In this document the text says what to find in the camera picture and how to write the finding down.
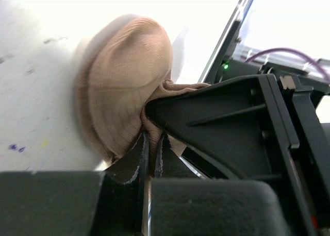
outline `cable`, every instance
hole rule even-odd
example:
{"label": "cable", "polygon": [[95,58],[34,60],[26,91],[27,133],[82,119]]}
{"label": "cable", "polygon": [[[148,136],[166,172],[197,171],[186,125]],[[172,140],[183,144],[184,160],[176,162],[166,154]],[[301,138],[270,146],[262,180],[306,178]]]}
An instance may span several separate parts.
{"label": "cable", "polygon": [[287,52],[287,53],[291,53],[291,54],[301,57],[306,62],[309,62],[311,65],[313,65],[315,67],[315,69],[323,76],[323,78],[327,82],[330,83],[330,75],[325,71],[325,69],[322,68],[322,66],[319,63],[317,63],[315,60],[313,60],[312,57],[310,57],[310,56],[306,55],[305,53],[300,52],[299,50],[296,50],[296,49],[285,48],[285,47],[266,49],[266,50],[263,50],[255,55],[253,55],[252,57],[246,59],[245,63],[249,63],[260,56],[263,56],[263,55],[269,54],[269,53],[273,53],[273,52]]}

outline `beige towel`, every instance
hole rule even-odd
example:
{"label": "beige towel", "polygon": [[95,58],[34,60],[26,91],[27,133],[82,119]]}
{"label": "beige towel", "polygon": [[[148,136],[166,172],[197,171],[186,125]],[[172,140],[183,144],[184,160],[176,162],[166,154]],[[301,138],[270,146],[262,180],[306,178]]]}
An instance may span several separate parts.
{"label": "beige towel", "polygon": [[[161,130],[144,113],[145,104],[208,86],[176,85],[169,78],[172,46],[154,20],[136,18],[120,29],[81,69],[77,105],[82,130],[111,165],[135,143],[141,128],[150,136],[150,165],[154,167]],[[180,155],[185,146],[171,139]]]}

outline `yellow spot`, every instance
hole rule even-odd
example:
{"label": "yellow spot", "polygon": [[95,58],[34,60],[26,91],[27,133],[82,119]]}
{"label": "yellow spot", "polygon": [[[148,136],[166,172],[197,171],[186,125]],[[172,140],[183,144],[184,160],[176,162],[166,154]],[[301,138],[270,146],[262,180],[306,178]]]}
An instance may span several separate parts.
{"label": "yellow spot", "polygon": [[45,147],[48,145],[48,141],[47,140],[43,140],[42,141],[42,144],[41,144],[41,147]]}

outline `folded cloth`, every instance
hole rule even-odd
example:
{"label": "folded cloth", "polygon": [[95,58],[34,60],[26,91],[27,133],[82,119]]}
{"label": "folded cloth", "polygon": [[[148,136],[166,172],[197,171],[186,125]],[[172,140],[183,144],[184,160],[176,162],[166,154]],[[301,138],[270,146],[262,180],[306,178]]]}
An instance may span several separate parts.
{"label": "folded cloth", "polygon": [[[172,59],[166,31],[154,20],[138,17],[82,66],[76,87],[80,124],[108,165],[123,157],[145,128],[153,166],[161,130],[146,117],[145,104],[208,86],[174,84],[170,80]],[[174,138],[171,144],[177,155],[185,148]]]}

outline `brown cloth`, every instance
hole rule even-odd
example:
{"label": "brown cloth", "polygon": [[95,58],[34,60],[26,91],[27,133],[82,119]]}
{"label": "brown cloth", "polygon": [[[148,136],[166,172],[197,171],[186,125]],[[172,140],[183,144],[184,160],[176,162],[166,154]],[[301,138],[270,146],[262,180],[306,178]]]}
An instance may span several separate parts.
{"label": "brown cloth", "polygon": [[[139,17],[82,67],[76,88],[79,120],[86,138],[107,164],[132,148],[142,128],[149,132],[154,162],[161,130],[145,116],[145,104],[208,86],[174,84],[170,80],[172,59],[165,30],[154,20]],[[173,138],[171,144],[177,155],[185,148]]]}

